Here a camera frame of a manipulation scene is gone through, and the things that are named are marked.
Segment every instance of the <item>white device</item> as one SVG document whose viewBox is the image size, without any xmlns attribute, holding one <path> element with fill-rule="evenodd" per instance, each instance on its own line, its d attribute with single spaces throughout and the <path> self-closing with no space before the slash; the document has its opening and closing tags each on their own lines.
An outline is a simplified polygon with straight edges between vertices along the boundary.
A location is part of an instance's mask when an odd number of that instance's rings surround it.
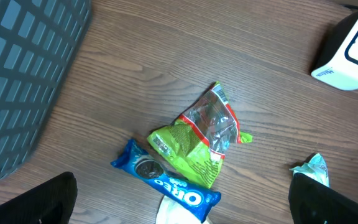
<svg viewBox="0 0 358 224">
<path fill-rule="evenodd" d="M 358 89 L 358 12 L 334 28 L 311 76 L 340 90 Z"/>
</svg>

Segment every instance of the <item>plastic basket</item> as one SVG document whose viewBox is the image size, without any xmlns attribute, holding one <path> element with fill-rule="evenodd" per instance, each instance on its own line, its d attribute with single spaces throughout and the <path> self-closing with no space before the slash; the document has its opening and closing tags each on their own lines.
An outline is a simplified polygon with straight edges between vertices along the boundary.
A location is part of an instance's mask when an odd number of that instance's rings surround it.
<svg viewBox="0 0 358 224">
<path fill-rule="evenodd" d="M 0 0 L 0 179 L 34 152 L 90 19 L 90 0 Z"/>
</svg>

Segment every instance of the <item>wood grain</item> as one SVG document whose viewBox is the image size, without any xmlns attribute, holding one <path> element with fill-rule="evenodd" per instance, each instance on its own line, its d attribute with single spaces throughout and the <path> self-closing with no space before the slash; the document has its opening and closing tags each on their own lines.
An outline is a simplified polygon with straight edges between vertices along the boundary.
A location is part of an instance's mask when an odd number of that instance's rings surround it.
<svg viewBox="0 0 358 224">
<path fill-rule="evenodd" d="M 324 0 L 94 0 L 94 18 L 33 158 L 0 181 L 0 204 L 64 172 L 72 223 L 153 223 L 162 195 L 110 166 L 219 80 L 254 142 L 231 145 L 214 223 L 292 223 L 288 168 L 320 152 L 331 187 L 358 202 L 358 90 L 310 76 L 350 10 Z"/>
</svg>

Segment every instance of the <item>cookie image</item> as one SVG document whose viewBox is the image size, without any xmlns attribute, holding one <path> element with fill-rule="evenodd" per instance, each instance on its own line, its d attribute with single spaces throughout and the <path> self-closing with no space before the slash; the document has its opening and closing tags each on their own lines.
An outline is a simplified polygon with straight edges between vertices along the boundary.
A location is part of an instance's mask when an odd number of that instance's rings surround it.
<svg viewBox="0 0 358 224">
<path fill-rule="evenodd" d="M 135 165 L 135 172 L 141 178 L 149 180 L 161 176 L 164 170 L 154 159 L 142 159 Z"/>
</svg>

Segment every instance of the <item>green plastic wrapper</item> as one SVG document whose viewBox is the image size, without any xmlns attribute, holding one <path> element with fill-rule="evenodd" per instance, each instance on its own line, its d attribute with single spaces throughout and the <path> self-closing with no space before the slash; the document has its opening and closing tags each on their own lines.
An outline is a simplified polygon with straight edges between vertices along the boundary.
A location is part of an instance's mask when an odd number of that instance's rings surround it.
<svg viewBox="0 0 358 224">
<path fill-rule="evenodd" d="M 147 140 L 178 172 L 190 181 L 211 188 L 221 171 L 230 143 L 251 142 L 216 82 L 192 107 Z"/>
</svg>

